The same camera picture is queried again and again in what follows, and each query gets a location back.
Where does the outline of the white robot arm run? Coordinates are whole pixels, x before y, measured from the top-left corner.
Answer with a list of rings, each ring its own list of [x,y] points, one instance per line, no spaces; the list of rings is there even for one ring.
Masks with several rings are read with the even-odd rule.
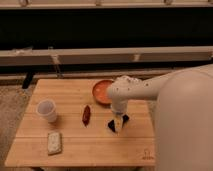
[[[147,80],[121,76],[107,89],[119,116],[130,100],[154,100],[155,171],[213,171],[213,64]]]

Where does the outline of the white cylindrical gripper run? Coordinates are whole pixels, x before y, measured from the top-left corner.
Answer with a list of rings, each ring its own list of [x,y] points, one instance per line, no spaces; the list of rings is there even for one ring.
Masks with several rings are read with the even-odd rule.
[[[111,103],[111,110],[114,114],[116,114],[114,123],[115,123],[115,131],[120,132],[123,127],[123,117],[121,116],[127,111],[127,101],[119,101],[113,100]]]

